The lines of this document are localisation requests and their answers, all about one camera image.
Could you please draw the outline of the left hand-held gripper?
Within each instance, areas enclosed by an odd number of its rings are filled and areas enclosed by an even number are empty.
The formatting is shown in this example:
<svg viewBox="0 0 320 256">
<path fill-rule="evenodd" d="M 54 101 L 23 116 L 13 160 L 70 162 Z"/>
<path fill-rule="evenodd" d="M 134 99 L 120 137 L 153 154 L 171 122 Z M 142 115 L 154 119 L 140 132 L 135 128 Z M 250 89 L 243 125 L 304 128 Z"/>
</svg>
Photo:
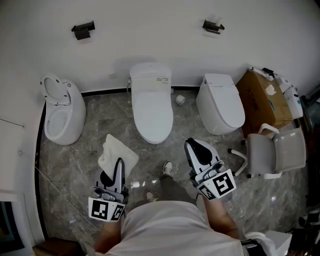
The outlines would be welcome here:
<svg viewBox="0 0 320 256">
<path fill-rule="evenodd" d="M 113 179 L 104 170 L 95 173 L 95 187 L 92 196 L 88 198 L 88 216 L 103 222 L 118 222 L 124 213 L 129 194 L 124 191 L 125 163 L 118 158 Z"/>
</svg>

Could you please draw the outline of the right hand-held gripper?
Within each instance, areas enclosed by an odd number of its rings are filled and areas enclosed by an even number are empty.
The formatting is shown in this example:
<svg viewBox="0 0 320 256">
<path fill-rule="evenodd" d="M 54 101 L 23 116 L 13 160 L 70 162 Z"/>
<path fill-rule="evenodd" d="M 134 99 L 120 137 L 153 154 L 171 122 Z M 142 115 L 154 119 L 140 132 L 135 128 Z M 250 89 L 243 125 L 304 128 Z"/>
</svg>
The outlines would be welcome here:
<svg viewBox="0 0 320 256">
<path fill-rule="evenodd" d="M 184 150 L 189 166 L 192 185 L 208 200 L 221 199 L 233 192 L 237 186 L 230 169 L 226 169 L 218 152 L 209 143 L 195 138 L 188 138 Z M 210 165 L 206 170 L 202 166 Z"/>
</svg>

